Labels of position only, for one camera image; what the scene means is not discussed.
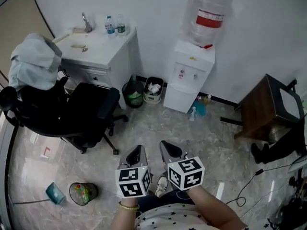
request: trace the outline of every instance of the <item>sink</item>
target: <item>sink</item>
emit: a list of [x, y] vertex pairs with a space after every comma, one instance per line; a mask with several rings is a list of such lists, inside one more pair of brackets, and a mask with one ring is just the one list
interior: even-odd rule
[[[106, 33], [95, 33], [95, 31], [88, 34], [69, 34], [56, 45], [63, 53], [63, 62], [107, 69], [113, 57], [134, 35], [135, 28], [132, 28], [124, 38], [118, 36], [109, 38]], [[87, 50], [71, 47], [72, 45], [85, 45]]]

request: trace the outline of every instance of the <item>tile floor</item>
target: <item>tile floor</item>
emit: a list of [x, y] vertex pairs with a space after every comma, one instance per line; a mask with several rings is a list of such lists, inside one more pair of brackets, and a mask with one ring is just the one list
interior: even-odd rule
[[[159, 175], [164, 172], [159, 151], [159, 142], [163, 139], [176, 142], [200, 157], [205, 166], [203, 186], [223, 202], [237, 197], [241, 188], [260, 168], [286, 165], [296, 158], [296, 154], [292, 154], [267, 165], [257, 165], [249, 152], [252, 140], [234, 140], [233, 135], [240, 128], [219, 121], [221, 115], [240, 119], [240, 113], [234, 113], [232, 107], [221, 103], [212, 102], [207, 107], [207, 115], [197, 117], [194, 122], [189, 121], [186, 114], [164, 108], [162, 102], [156, 106], [144, 104], [139, 109], [130, 109], [128, 115], [128, 123], [122, 120], [116, 122], [114, 136], [110, 139], [121, 154], [135, 145], [145, 146], [154, 174], [153, 189]], [[51, 202], [12, 206], [15, 228], [110, 229], [119, 201], [114, 180], [119, 159], [120, 156], [112, 155], [111, 148], [104, 140], [82, 155], [71, 144], [58, 138], [35, 137], [32, 131], [20, 128], [10, 163], [10, 200], [24, 202], [45, 199], [45, 189], [55, 182], [66, 195], [66, 201], [60, 206]], [[243, 191], [242, 196], [247, 200], [243, 207], [238, 207], [235, 202], [229, 206], [247, 224], [266, 218], [293, 194], [293, 188], [287, 185], [291, 176], [288, 168], [265, 172]], [[73, 203], [68, 194], [73, 182], [96, 184], [100, 188], [98, 198], [86, 206]], [[261, 199], [271, 189], [280, 190]]]

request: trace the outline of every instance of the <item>white shirt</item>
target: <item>white shirt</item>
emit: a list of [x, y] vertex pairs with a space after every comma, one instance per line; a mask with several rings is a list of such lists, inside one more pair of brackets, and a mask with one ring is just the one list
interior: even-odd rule
[[[135, 220], [136, 230], [217, 230], [196, 210], [195, 205], [171, 204], [154, 208], [141, 214]], [[272, 230], [266, 219], [245, 230]]]

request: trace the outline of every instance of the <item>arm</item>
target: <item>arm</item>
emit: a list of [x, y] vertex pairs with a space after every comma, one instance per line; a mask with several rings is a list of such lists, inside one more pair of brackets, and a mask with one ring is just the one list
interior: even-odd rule
[[212, 226], [220, 230], [242, 230], [246, 227], [230, 207], [212, 196], [202, 186], [189, 189], [188, 195]]
[[[137, 198], [124, 198], [121, 204], [127, 207], [138, 205]], [[135, 223], [136, 210], [124, 209], [119, 207], [112, 224], [111, 230], [133, 230]]]

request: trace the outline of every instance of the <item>beige door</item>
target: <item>beige door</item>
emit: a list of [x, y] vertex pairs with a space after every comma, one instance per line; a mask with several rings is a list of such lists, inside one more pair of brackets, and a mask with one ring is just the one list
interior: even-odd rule
[[[53, 39], [34, 0], [7, 0], [0, 6], [0, 71], [7, 79], [11, 53], [29, 33]], [[3, 75], [0, 73], [0, 84], [5, 87]]]

